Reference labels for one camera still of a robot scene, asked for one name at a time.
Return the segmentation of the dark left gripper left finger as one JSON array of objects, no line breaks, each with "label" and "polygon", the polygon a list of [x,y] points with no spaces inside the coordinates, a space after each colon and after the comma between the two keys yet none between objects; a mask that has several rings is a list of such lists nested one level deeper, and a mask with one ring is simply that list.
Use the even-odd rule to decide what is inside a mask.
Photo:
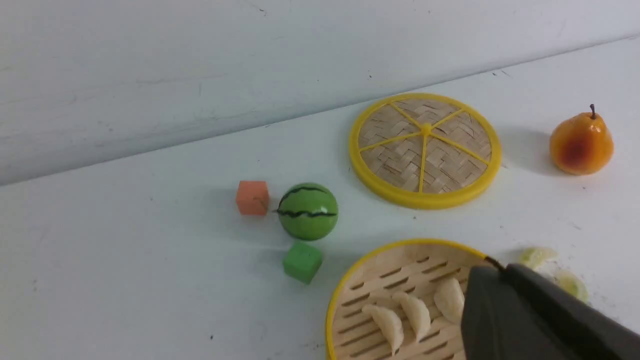
[{"label": "dark left gripper left finger", "polygon": [[461,336],[468,360],[580,359],[490,266],[471,268]]}]

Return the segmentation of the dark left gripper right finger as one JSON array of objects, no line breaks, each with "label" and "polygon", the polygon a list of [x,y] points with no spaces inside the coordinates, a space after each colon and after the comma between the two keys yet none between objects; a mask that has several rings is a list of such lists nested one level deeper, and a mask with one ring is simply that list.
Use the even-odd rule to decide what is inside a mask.
[{"label": "dark left gripper right finger", "polygon": [[528,301],[536,315],[579,360],[637,360],[639,335],[606,317],[523,265],[502,265],[487,256],[501,280]]}]

